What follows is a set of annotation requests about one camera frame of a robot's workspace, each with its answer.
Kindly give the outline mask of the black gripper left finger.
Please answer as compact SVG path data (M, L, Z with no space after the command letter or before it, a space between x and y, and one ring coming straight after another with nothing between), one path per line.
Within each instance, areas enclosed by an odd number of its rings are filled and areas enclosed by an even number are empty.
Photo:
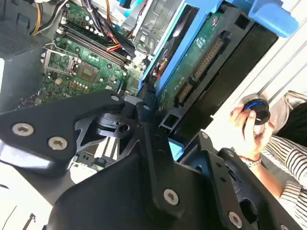
M0 160L57 177L83 147L113 134L124 141L117 162L130 156L140 160L148 212L154 218L180 218L186 205L179 197L175 163L153 106L151 91L142 98L124 99L103 90L5 112L0 116ZM114 132L99 123L103 115L117 124Z

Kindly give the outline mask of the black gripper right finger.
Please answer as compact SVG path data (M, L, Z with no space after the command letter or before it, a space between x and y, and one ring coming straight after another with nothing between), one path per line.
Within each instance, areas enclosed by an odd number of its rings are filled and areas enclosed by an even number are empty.
M299 225L230 149L198 133L198 229L298 230Z

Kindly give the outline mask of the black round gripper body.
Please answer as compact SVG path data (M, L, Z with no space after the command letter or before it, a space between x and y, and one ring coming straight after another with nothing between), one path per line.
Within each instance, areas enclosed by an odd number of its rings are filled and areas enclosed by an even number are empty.
M145 206L140 160L130 156L76 184L55 203L48 230L222 230L212 190L200 173L175 164L186 207L180 218L154 218Z

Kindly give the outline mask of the person hand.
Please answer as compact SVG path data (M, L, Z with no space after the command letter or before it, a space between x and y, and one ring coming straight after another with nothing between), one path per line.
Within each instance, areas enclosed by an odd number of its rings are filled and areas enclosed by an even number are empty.
M260 135L254 135L256 112L253 110L243 110L244 105L240 103L230 113L229 128L230 136L234 140L233 147L238 156L251 161L260 159L260 152L268 144L274 125L268 121L264 124Z

